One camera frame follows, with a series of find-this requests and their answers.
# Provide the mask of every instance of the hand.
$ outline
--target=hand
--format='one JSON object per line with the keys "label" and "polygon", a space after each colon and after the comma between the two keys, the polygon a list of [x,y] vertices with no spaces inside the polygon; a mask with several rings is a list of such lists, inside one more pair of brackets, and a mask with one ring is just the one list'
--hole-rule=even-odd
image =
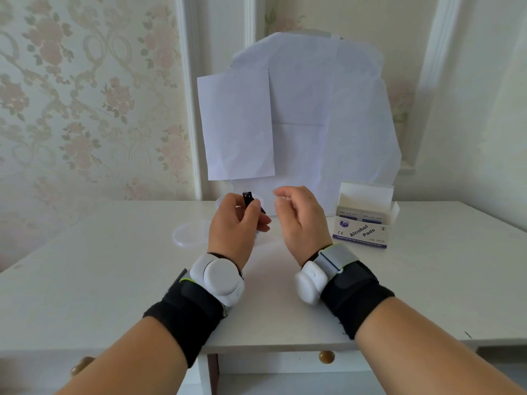
{"label": "hand", "polygon": [[333,244],[324,210],[305,186],[279,187],[273,193],[287,249],[303,267],[315,252]]}
{"label": "hand", "polygon": [[207,252],[231,259],[241,271],[251,256],[256,230],[269,231],[271,218],[260,207],[259,199],[245,208],[240,194],[227,194],[210,222]]}

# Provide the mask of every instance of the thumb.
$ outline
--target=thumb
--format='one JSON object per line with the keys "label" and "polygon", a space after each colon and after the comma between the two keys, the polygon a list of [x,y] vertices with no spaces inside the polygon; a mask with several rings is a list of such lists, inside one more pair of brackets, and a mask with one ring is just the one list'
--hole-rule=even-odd
{"label": "thumb", "polygon": [[245,209],[241,223],[248,225],[249,227],[254,227],[256,230],[256,225],[258,224],[258,219],[260,218],[260,207],[261,204],[259,199],[252,201]]}
{"label": "thumb", "polygon": [[293,202],[290,199],[276,197],[274,199],[274,209],[276,210],[276,216],[280,220],[282,232],[294,230],[300,225],[295,216]]}

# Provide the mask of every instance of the tabletop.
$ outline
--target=tabletop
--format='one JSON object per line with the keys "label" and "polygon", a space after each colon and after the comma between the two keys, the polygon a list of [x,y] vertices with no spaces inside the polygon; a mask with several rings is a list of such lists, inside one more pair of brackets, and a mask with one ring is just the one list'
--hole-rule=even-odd
{"label": "tabletop", "polygon": [[[388,249],[343,243],[455,338],[527,343],[527,233],[458,202],[399,205]],[[0,351],[107,348],[206,251],[177,247],[173,230],[214,211],[214,202],[110,202],[70,227],[0,274]],[[298,271],[274,218],[243,271],[240,303],[202,352],[354,349],[324,305],[298,298]]]}

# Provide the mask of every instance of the cardboard box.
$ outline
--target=cardboard box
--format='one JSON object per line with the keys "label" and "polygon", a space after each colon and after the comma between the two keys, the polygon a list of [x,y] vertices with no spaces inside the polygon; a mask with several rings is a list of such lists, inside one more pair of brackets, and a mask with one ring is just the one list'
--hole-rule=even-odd
{"label": "cardboard box", "polygon": [[399,214],[393,187],[343,182],[335,214],[333,238],[387,248]]}

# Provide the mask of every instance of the drawer knob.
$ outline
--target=drawer knob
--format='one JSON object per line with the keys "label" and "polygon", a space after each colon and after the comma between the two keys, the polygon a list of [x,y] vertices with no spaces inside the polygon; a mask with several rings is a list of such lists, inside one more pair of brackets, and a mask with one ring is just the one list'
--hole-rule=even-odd
{"label": "drawer knob", "polygon": [[91,356],[85,356],[84,358],[82,358],[80,362],[69,372],[71,374],[71,377],[75,377],[77,374],[83,371],[87,365],[89,365],[94,360],[95,358],[92,358]]}
{"label": "drawer knob", "polygon": [[331,351],[320,351],[318,353],[318,359],[325,365],[333,363],[335,360],[335,353]]}

